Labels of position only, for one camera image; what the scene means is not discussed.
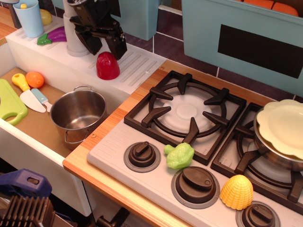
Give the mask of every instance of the tile wall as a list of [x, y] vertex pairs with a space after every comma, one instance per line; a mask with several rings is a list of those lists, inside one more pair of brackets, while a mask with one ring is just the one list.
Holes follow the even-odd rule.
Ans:
[[[50, 1], [44, 0], [46, 9], [53, 15], [63, 18], [64, 11], [54, 8]], [[161, 6], [158, 13], [157, 33], [149, 41], [126, 34], [129, 44], [179, 62], [198, 71], [229, 81], [238, 86], [252, 90], [277, 101], [295, 99], [303, 103], [303, 97], [260, 83], [250, 78], [218, 68], [217, 66], [196, 60], [184, 54], [182, 12]]]

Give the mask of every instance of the blue cup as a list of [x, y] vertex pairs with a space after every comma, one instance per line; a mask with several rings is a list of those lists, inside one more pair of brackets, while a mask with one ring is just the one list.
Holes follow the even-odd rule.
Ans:
[[[22, 4], [26, 4], [27, 8], [21, 9]], [[44, 29], [38, 0], [20, 0], [19, 3], [13, 6], [27, 37], [35, 38], [41, 36]]]

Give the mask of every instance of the stove knob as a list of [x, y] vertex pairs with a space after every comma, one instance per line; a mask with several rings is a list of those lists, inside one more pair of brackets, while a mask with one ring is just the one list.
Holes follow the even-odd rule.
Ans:
[[242, 221], [245, 227], [274, 227], [275, 216], [264, 205], [253, 204], [242, 213]]
[[178, 194], [191, 203], [205, 203], [210, 201], [216, 193], [213, 176], [205, 169], [188, 167], [176, 179]]
[[129, 161], [136, 167], [148, 167], [156, 160], [156, 153], [149, 142], [135, 144], [128, 155]]

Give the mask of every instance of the wooden countertop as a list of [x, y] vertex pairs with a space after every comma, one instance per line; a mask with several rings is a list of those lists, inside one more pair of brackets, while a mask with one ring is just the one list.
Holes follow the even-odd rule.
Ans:
[[230, 93], [245, 98], [248, 103], [254, 102], [265, 105], [272, 99], [260, 96], [239, 86], [227, 83], [213, 76], [187, 68], [172, 61], [166, 61], [156, 70], [124, 103], [122, 103], [83, 143], [81, 143], [63, 161], [64, 168], [79, 177], [107, 197], [141, 217], [153, 226], [186, 227], [190, 226], [180, 218], [166, 211], [154, 202], [130, 189], [128, 186], [94, 167], [87, 162], [89, 151], [110, 132], [124, 116], [135, 107], [148, 93], [151, 87], [158, 84], [171, 70], [179, 73], [191, 73], [193, 78], [216, 88], [226, 87]]
[[0, 7], [0, 39], [16, 30], [9, 9]]

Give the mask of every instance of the stainless steel pot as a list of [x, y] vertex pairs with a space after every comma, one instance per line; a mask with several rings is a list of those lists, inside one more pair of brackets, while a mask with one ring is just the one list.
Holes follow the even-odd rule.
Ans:
[[281, 152], [276, 150], [269, 141], [265, 140], [260, 135], [259, 124], [257, 121], [258, 113], [256, 114], [254, 119], [254, 129], [255, 129], [254, 142], [260, 154], [262, 154], [269, 161], [285, 169], [296, 171], [296, 172], [303, 171], [302, 159], [299, 159], [296, 156], [282, 154]]
[[73, 150], [107, 117], [104, 97], [91, 87], [76, 87], [60, 97], [50, 110], [50, 117], [67, 148]]

